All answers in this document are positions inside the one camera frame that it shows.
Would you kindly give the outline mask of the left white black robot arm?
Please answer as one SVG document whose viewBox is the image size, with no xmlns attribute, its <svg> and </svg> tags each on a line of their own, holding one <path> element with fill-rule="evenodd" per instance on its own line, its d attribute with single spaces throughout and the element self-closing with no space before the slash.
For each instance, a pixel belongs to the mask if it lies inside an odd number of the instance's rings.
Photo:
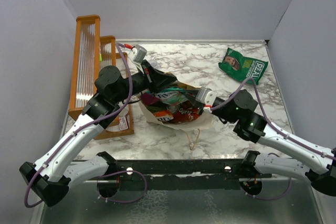
<svg viewBox="0 0 336 224">
<path fill-rule="evenodd" d="M 175 75 L 153 68 L 146 60 L 141 70 L 124 78 L 116 66 L 103 67 L 95 81 L 97 88 L 72 128 L 37 161 L 24 162 L 19 168 L 27 189 L 24 204 L 28 203 L 32 190 L 47 206 L 58 204 L 70 187 L 87 179 L 102 176 L 110 179 L 115 175 L 114 159 L 99 154 L 79 167 L 70 166 L 73 159 L 94 137 L 102 133 L 128 105 L 130 98 L 142 91 L 157 93 L 177 81 Z"/>
</svg>

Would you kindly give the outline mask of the teal snack packet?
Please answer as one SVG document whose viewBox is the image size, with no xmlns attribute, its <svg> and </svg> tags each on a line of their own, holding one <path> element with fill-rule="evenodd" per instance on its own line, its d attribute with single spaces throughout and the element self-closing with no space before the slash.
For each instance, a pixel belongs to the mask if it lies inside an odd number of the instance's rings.
<svg viewBox="0 0 336 224">
<path fill-rule="evenodd" d="M 159 107 L 166 108 L 168 106 L 176 106 L 187 101 L 184 95 L 185 90 L 178 87 L 169 87 L 154 96 L 159 99 Z"/>
</svg>

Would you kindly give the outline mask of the beige paper bag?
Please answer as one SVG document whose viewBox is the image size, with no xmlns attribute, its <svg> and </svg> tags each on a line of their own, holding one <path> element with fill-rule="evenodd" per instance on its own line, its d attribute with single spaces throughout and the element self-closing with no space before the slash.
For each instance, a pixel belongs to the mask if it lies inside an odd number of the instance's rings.
<svg viewBox="0 0 336 224">
<path fill-rule="evenodd" d="M 199 142 L 201 130 L 212 126 L 214 116 L 207 112 L 201 113 L 192 105 L 192 98 L 199 88 L 176 81 L 158 93 L 146 90 L 136 97 L 147 122 L 183 131 L 192 151 Z"/>
</svg>

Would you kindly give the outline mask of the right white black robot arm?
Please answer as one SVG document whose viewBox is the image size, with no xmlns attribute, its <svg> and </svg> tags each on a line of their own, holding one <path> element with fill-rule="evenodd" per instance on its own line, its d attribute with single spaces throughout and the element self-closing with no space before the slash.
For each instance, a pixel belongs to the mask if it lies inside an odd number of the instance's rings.
<svg viewBox="0 0 336 224">
<path fill-rule="evenodd" d="M 227 100 L 206 88 L 187 90 L 183 95 L 200 113 L 211 113 L 224 122 L 234 123 L 233 131 L 241 139 L 287 155 L 281 158 L 249 151 L 241 164 L 246 177 L 259 173 L 303 179 L 318 192 L 335 196 L 335 150 L 308 142 L 256 113 L 258 103 L 247 90 L 236 91 Z"/>
</svg>

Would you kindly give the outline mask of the green crisps bag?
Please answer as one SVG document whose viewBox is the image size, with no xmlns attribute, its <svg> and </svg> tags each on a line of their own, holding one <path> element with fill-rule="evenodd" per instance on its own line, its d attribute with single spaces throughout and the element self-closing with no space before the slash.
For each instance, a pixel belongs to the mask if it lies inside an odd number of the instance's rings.
<svg viewBox="0 0 336 224">
<path fill-rule="evenodd" d="M 258 85 L 268 67 L 268 62 L 245 57 L 240 52 L 228 48 L 222 61 L 218 63 L 218 67 L 238 82 L 253 78 Z"/>
</svg>

